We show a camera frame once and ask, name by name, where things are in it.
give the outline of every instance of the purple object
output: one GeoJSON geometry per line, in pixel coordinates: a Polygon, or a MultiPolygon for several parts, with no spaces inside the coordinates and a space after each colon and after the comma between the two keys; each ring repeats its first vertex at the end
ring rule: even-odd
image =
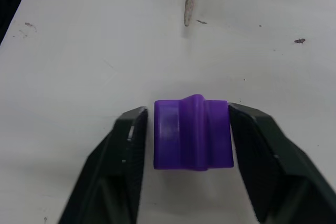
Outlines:
{"type": "Polygon", "coordinates": [[[155,102],[154,168],[233,167],[228,104],[200,94],[155,102]]]}

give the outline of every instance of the white surface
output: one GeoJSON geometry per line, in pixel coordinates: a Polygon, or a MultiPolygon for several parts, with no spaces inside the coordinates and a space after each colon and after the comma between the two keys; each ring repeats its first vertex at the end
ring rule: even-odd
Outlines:
{"type": "Polygon", "coordinates": [[[141,105],[139,223],[256,223],[237,166],[152,168],[154,101],[195,93],[273,115],[336,188],[336,1],[197,0],[208,24],[189,29],[184,1],[22,0],[0,46],[1,223],[56,223],[87,155],[141,105]]]}

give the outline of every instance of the purple plastic block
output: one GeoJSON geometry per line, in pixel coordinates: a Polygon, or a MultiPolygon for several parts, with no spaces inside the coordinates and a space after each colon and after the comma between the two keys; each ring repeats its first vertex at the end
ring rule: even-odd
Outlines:
{"type": "Polygon", "coordinates": [[[228,104],[200,94],[155,102],[154,168],[233,167],[228,104]]]}

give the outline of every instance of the white table surface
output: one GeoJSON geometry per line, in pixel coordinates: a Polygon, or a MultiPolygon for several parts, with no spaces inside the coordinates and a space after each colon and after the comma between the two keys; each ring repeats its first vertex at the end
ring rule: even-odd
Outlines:
{"type": "Polygon", "coordinates": [[[257,223],[237,163],[153,170],[154,101],[195,93],[271,114],[336,188],[336,0],[197,0],[188,29],[184,1],[22,0],[0,46],[0,223],[56,223],[86,157],[141,105],[138,223],[257,223]]]}

